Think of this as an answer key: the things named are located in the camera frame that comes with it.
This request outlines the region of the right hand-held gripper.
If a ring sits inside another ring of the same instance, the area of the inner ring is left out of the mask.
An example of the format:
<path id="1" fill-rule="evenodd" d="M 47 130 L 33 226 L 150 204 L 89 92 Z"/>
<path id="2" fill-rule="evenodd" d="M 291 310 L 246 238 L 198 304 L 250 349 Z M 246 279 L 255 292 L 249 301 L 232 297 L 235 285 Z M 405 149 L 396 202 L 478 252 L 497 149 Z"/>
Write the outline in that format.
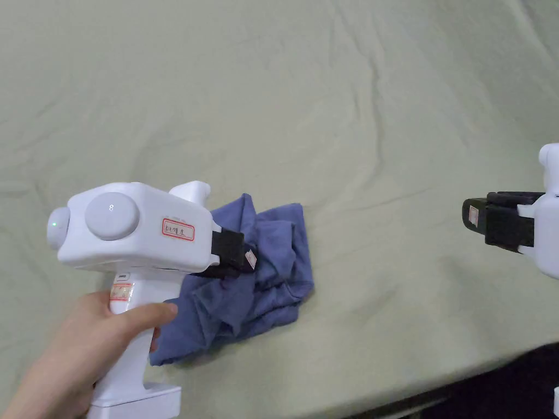
<path id="1" fill-rule="evenodd" d="M 544 191 L 491 192 L 462 204 L 464 226 L 485 234 L 490 246 L 532 259 L 544 275 L 558 279 L 558 144 L 539 151 Z"/>

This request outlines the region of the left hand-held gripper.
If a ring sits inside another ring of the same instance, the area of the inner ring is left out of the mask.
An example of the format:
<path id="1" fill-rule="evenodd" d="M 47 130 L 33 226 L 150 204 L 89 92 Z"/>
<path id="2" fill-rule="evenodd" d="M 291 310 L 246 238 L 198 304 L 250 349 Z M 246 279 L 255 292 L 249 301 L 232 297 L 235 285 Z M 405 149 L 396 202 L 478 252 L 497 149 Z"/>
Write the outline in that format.
<path id="1" fill-rule="evenodd" d="M 244 236 L 219 226 L 206 200 L 207 183 L 163 191 L 117 182 L 72 196 L 55 209 L 47 241 L 58 260 L 81 270 L 112 272 L 110 310 L 123 313 L 177 298 L 185 276 L 252 274 L 257 254 Z M 137 333 L 94 391 L 88 418 L 174 418 L 181 388 L 145 382 L 153 330 Z"/>

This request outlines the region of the person's left hand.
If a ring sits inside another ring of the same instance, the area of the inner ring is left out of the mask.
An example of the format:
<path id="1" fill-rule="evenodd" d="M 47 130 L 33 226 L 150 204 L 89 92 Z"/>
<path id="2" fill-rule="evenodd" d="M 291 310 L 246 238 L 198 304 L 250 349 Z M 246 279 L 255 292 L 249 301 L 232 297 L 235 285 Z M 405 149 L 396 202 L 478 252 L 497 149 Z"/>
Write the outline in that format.
<path id="1" fill-rule="evenodd" d="M 80 297 L 52 343 L 31 366 L 3 418 L 84 418 L 100 380 L 140 333 L 151 331 L 149 351 L 160 328 L 178 313 L 176 304 L 151 303 L 114 314 L 110 292 Z"/>

